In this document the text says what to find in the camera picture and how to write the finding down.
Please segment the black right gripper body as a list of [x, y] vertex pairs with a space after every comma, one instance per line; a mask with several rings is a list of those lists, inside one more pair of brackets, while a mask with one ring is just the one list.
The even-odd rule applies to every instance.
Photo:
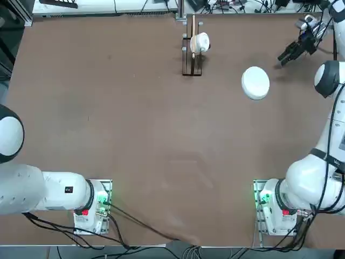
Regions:
[[301, 55], [305, 52], [312, 55], [316, 50], [315, 46], [316, 38], [313, 33], [310, 31], [305, 31], [298, 37], [298, 55]]

